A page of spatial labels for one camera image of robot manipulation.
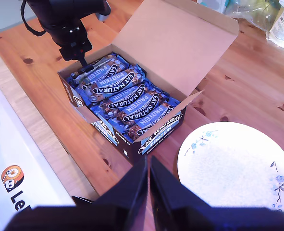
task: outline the blue wrapper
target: blue wrapper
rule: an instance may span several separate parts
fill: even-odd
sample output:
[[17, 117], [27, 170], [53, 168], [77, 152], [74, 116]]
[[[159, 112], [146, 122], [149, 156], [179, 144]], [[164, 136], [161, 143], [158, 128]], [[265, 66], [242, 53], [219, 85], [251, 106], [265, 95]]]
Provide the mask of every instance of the blue wrapper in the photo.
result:
[[169, 102], [162, 103], [150, 114], [139, 120], [136, 124], [127, 129], [124, 136], [130, 142], [134, 142], [137, 138], [142, 136], [148, 129], [158, 123], [164, 116], [166, 116], [172, 109], [174, 109], [180, 102], [174, 98], [170, 98]]
[[88, 97], [88, 102], [97, 103], [143, 82], [144, 79], [145, 73], [138, 65], [135, 65], [112, 77], [84, 85], [82, 88], [77, 87], [76, 91], [83, 100]]
[[130, 106], [117, 114], [109, 122], [120, 132], [124, 133], [139, 120], [151, 114], [160, 104], [167, 102], [168, 96], [157, 87], [151, 89]]
[[83, 86], [95, 83], [114, 76], [115, 74], [124, 71], [129, 68], [129, 63], [123, 59], [120, 55], [115, 53], [109, 54], [103, 57], [95, 66], [95, 69], [85, 72], [73, 79], [74, 84], [80, 88]]
[[143, 83], [123, 90], [120, 93], [101, 101], [100, 105], [92, 109], [92, 111], [95, 114], [99, 113], [106, 119], [114, 118], [121, 110], [136, 102], [152, 88], [152, 83], [145, 79]]

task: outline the black robotic arm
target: black robotic arm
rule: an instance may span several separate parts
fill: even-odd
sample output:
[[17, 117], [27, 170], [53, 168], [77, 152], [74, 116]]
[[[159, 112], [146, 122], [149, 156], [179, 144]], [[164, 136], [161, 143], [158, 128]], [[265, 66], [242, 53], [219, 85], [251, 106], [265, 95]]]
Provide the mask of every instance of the black robotic arm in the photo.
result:
[[[25, 4], [36, 14], [44, 31], [33, 30], [24, 19]], [[42, 36], [48, 32], [53, 41], [61, 47], [64, 60], [78, 60], [83, 67], [87, 66], [85, 52], [92, 49], [87, 32], [81, 22], [92, 13], [104, 21], [111, 13], [105, 0], [23, 0], [21, 16], [26, 28], [34, 35]]]

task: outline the floor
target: floor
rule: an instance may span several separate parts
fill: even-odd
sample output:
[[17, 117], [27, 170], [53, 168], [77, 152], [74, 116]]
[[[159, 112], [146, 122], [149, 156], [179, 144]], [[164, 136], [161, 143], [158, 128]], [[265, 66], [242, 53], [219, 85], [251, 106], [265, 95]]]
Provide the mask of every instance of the floor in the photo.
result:
[[0, 58], [0, 89], [71, 196], [96, 200], [98, 194]]

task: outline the blue flower pattern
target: blue flower pattern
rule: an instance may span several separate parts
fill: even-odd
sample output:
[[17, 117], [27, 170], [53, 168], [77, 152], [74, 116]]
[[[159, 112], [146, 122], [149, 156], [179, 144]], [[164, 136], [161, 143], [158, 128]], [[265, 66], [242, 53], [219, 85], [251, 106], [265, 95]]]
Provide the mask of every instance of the blue flower pattern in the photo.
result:
[[209, 137], [215, 137], [217, 138], [218, 136], [216, 136], [214, 134], [215, 131], [206, 131], [206, 133], [204, 133], [200, 138], [199, 140], [196, 140], [194, 143], [191, 144], [191, 148], [189, 148], [186, 153], [192, 149], [193, 150], [193, 154], [195, 153], [195, 150], [197, 149], [198, 145], [201, 146], [201, 147], [204, 147], [206, 146], [206, 142], [209, 141]]
[[284, 177], [283, 177], [283, 176], [277, 176], [277, 177], [276, 177], [276, 180], [277, 180], [278, 182], [284, 182]]
[[[277, 171], [277, 166], [276, 166], [276, 162], [275, 161], [273, 161], [273, 163], [271, 164], [271, 166], [270, 167], [273, 167], [273, 166], [275, 166], [275, 169], [276, 169], [276, 172], [278, 172]], [[276, 193], [277, 193], [277, 195], [278, 195], [278, 199], [277, 199], [277, 201], [276, 201], [276, 203], [275, 204], [272, 204], [272, 208], [275, 208], [276, 207], [276, 204], [278, 203], [278, 202], [282, 202], [282, 200], [281, 200], [281, 195], [280, 195], [280, 192], [281, 191], [283, 191], [284, 192], [284, 176], [281, 176], [281, 175], [278, 175], [276, 178], [275, 178], [276, 180], [277, 180], [277, 182], [279, 183], [279, 186], [277, 187], [275, 184], [273, 185], [273, 188], [271, 188], [271, 190], [273, 191], [273, 194], [274, 195], [276, 195]], [[277, 206], [277, 211], [282, 211], [282, 208], [283, 207], [283, 205], [278, 205]]]

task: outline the plastic bag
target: plastic bag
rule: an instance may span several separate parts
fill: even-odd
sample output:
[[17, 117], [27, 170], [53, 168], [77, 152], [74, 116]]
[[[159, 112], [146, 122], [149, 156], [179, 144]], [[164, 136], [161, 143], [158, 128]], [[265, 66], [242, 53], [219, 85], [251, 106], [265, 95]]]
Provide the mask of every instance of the plastic bag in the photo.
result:
[[230, 0], [225, 15], [232, 18], [244, 18], [268, 32], [280, 7], [279, 0]]

